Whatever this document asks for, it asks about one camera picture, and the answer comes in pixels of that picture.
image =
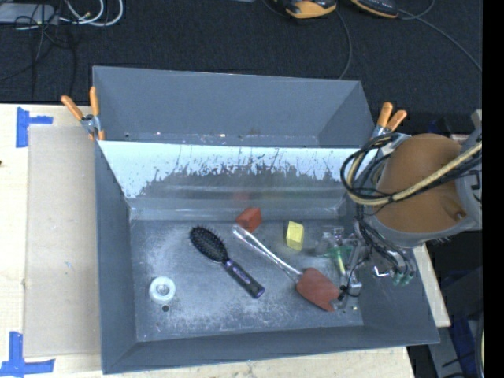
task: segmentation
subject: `blue tape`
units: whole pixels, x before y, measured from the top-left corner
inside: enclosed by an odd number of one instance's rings
[[[39,362],[24,362],[23,335],[18,332],[9,334],[9,360],[0,365],[0,376],[24,378],[25,374],[44,374],[53,372],[55,359]]]
[[[21,107],[17,107],[17,133],[16,147],[28,146],[28,126],[30,124],[52,124],[52,117],[37,116],[30,117],[30,112]]]

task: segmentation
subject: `bin floor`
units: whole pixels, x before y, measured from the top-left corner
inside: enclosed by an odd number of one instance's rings
[[[293,267],[314,267],[339,285],[334,261],[312,253],[322,225],[327,223],[303,223],[305,242],[301,251],[284,242],[281,221],[263,222],[254,235]],[[260,298],[250,297],[221,264],[193,247],[189,231],[197,225],[215,231],[229,257],[265,287]],[[335,312],[318,308],[295,290],[295,283],[277,265],[235,238],[232,223],[133,220],[131,242],[138,341],[363,325],[358,298],[349,298],[345,308]],[[167,276],[176,285],[167,311],[149,296],[150,282],[158,276]]]

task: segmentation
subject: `table surface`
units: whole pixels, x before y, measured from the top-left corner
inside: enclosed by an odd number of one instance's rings
[[[2,123],[0,123],[0,361],[9,357],[8,332],[24,332],[24,303],[26,277],[26,248],[28,204],[28,177],[34,170],[28,169],[30,146],[16,148],[17,107],[30,111],[30,115],[53,117],[52,125],[32,125],[33,128],[68,127],[75,130],[76,138],[85,132],[80,123],[73,118],[64,106],[44,106],[25,104],[0,104]],[[90,113],[89,107],[81,107]],[[58,189],[51,190],[58,195]],[[424,246],[415,249],[415,255],[424,282],[426,295],[431,305],[433,317],[438,327],[450,325],[450,318],[443,302],[434,269]],[[58,317],[72,318],[63,306]],[[102,376],[99,352],[77,354],[51,354],[56,358],[54,371],[40,376]],[[26,357],[26,361],[41,361],[50,357]],[[248,361],[219,365],[205,365],[190,368],[167,369],[153,372],[138,372],[124,376],[185,378],[224,378],[224,377],[414,377],[413,369],[405,347],[359,350],[334,354],[310,355],[280,358],[268,361]]]

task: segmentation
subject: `clamp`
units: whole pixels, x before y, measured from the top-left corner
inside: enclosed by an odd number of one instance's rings
[[[372,131],[371,138],[392,133],[408,116],[408,113],[404,109],[400,109],[391,118],[393,109],[394,106],[390,102],[384,102],[380,111],[380,117],[376,122],[376,127]]]
[[[86,129],[89,138],[91,140],[95,140],[95,138],[98,140],[105,140],[105,130],[103,130],[98,116],[100,114],[100,108],[98,106],[98,97],[96,96],[95,87],[91,87],[89,90],[89,100],[92,114],[84,116],[76,103],[68,95],[61,96],[61,102],[69,109],[80,124],[82,124],[84,129]]]

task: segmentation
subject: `brush bristles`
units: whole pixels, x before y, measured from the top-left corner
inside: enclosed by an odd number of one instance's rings
[[[207,227],[193,227],[189,233],[189,238],[196,249],[209,259],[219,262],[228,260],[228,252],[222,239]]]

